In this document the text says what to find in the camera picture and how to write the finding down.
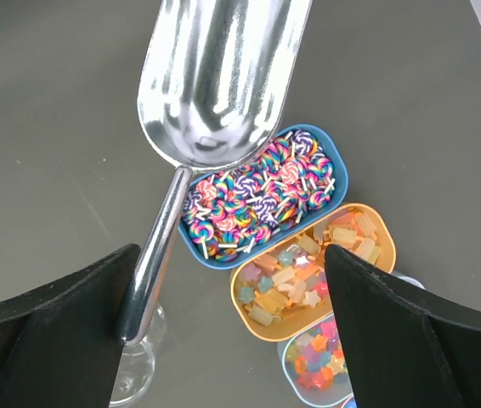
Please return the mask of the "silver metal scoop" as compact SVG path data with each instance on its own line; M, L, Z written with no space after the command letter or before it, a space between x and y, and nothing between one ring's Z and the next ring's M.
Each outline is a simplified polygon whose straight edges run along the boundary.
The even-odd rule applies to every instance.
M122 300L120 344L150 327L191 179L245 164L276 132L310 9L303 0L161 4L136 106L175 173Z

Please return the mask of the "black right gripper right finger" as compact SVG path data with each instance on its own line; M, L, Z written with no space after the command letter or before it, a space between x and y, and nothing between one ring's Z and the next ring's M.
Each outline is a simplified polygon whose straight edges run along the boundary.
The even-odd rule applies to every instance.
M359 407L481 407L481 311L330 245L325 274Z

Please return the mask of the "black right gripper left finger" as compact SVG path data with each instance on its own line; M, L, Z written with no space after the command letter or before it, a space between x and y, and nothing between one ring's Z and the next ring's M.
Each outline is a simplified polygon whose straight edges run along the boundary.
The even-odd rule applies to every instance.
M118 309L139 246L0 302L0 407L106 407Z

